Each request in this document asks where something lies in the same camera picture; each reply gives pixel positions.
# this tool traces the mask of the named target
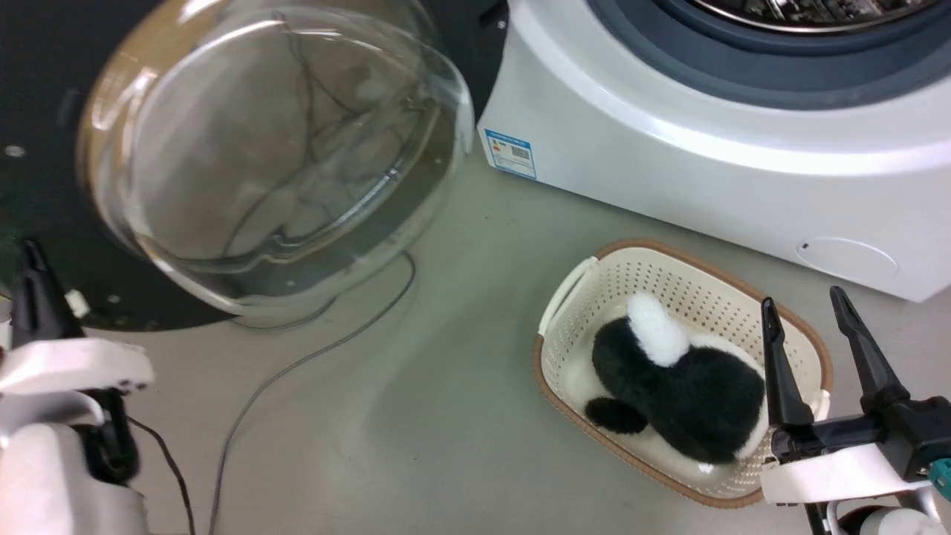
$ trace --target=beige plastic basket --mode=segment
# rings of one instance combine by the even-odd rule
[[[654,480],[704,505],[743,507],[763,498],[759,474],[770,433],[749,458],[706,465],[675,451],[650,427],[619,435],[593,426],[584,404],[603,395],[594,375],[594,334],[625,313],[627,298],[648,291],[687,328],[719,334],[763,362],[760,303],[766,297],[715,267],[648,241],[619,242],[579,264],[561,283],[538,326],[534,369],[542,391],[562,413],[618,457]],[[780,307],[786,354],[803,399],[816,418],[829,410],[832,364],[819,335]]]

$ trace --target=brown basket rim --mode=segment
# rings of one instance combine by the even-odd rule
[[[686,254],[679,249],[652,240],[622,240],[619,242],[614,242],[599,250],[594,256],[598,260],[601,260],[609,254],[622,248],[653,249],[661,254],[665,254],[689,266],[692,266],[693,268],[700,269],[712,277],[720,279],[721,281],[739,289],[750,298],[755,299],[758,302],[763,301],[766,298],[766,295],[762,291],[759,291],[758,289],[748,285],[733,275],[730,275],[729,273],[726,273],[717,267],[711,266],[710,264],[707,264],[696,257]],[[817,333],[814,328],[803,321],[799,316],[793,314],[791,311],[782,306],[778,306],[778,309],[780,316],[798,328],[813,345],[813,347],[816,348],[816,354],[819,356],[820,371],[822,372],[820,387],[827,392],[831,392],[832,360],[829,358],[828,349],[825,347],[823,339],[819,336],[819,333]],[[722,509],[734,509],[746,507],[747,505],[753,505],[763,499],[763,490],[761,488],[757,488],[749,494],[740,496],[738,498],[712,498],[705,494],[701,494],[689,486],[674,480],[657,468],[654,468],[644,461],[641,461],[638,457],[628,452],[615,441],[611,440],[607,435],[598,430],[597,427],[592,426],[584,418],[582,418],[581,415],[574,412],[574,410],[572,410],[564,401],[561,400],[561,398],[559,398],[554,393],[554,391],[552,391],[552,388],[548,385],[548,382],[545,381],[545,376],[542,373],[541,367],[542,347],[544,344],[545,337],[540,333],[536,334],[534,346],[532,348],[532,356],[534,361],[533,368],[535,380],[538,382],[538,386],[541,388],[542,394],[544,394],[545,397],[548,398],[548,401],[551,402],[555,408],[561,411],[562,414],[568,417],[568,419],[571,420],[576,426],[588,433],[588,435],[594,438],[594,440],[599,442],[602,446],[606,447],[611,453],[619,457],[621,460],[627,462],[629,465],[652,477],[655,481],[666,485],[674,491],[679,492],[687,498],[690,498],[694,502],[698,502],[703,505]]]

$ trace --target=teal connector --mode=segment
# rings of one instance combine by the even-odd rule
[[[945,500],[951,502],[951,459],[939,459],[932,463],[931,469],[928,470],[928,480]]]

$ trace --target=gray floor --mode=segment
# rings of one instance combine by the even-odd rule
[[[948,394],[951,292],[915,305],[488,168],[474,155],[412,252],[417,282],[363,335],[278,383],[245,421],[225,472],[220,533],[807,533],[800,508],[721,511],[619,461],[541,396],[530,350],[542,309],[582,258],[622,238],[692,253],[771,294],[825,338],[834,415],[859,385],[828,303],[848,290],[918,397]],[[314,324],[112,335],[145,346],[158,384],[130,412],[159,429],[207,529],[215,464],[241,404],[273,371],[371,317],[408,276],[397,261]],[[158,449],[136,488],[155,533],[183,533]]]

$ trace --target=screw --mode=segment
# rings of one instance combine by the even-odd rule
[[[27,155],[27,151],[19,145],[7,145],[3,151],[10,158],[22,158]]]

